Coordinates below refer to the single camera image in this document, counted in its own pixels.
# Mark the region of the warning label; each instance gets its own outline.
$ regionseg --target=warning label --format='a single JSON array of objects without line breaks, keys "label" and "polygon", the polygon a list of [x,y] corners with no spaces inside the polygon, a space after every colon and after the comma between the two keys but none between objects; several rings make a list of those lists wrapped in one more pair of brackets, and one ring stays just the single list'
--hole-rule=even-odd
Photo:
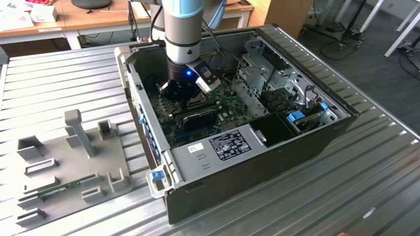
[{"label": "warning label", "polygon": [[250,147],[238,130],[234,130],[230,133],[210,139],[209,143],[218,155],[219,160],[222,161],[250,150]]}]

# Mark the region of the motherboard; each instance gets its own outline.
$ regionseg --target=motherboard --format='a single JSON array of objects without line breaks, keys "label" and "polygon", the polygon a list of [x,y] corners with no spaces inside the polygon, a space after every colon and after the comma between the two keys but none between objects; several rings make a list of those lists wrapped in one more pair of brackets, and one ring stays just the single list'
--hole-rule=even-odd
[{"label": "motherboard", "polygon": [[223,132],[253,119],[229,81],[207,94],[198,93],[186,109],[155,94],[150,104],[171,148]]}]

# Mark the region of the sticker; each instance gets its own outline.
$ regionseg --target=sticker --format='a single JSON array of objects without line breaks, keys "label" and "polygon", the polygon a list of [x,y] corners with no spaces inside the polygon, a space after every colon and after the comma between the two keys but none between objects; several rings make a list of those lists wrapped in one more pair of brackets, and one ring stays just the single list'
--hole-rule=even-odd
[{"label": "sticker", "polygon": [[222,161],[250,150],[250,147],[238,130],[209,139],[209,143],[217,153],[218,159]]},{"label": "sticker", "polygon": [[61,28],[38,29],[38,32],[61,31]]},{"label": "sticker", "polygon": [[187,147],[189,153],[193,153],[193,152],[195,152],[195,151],[198,151],[198,150],[201,150],[201,149],[203,149],[201,143],[193,144],[193,145],[190,145],[190,146]]}]

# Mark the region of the circuit board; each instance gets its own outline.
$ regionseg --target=circuit board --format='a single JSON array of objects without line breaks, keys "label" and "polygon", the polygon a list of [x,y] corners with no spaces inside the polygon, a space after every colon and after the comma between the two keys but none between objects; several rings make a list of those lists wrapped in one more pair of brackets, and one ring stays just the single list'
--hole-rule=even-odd
[{"label": "circuit board", "polygon": [[[223,81],[210,93],[199,93],[190,99],[186,110],[159,95],[149,96],[149,101],[171,148],[223,132],[253,119],[246,105]],[[185,119],[209,113],[215,116],[215,122],[185,132]]]}]

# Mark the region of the cart wheel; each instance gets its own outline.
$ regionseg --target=cart wheel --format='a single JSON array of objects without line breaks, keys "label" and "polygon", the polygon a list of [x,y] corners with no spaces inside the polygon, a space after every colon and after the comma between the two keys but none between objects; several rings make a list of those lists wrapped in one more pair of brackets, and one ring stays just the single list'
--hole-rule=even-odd
[{"label": "cart wheel", "polygon": [[339,51],[342,51],[343,48],[345,48],[345,44],[343,43],[338,43],[338,47],[339,47]]}]

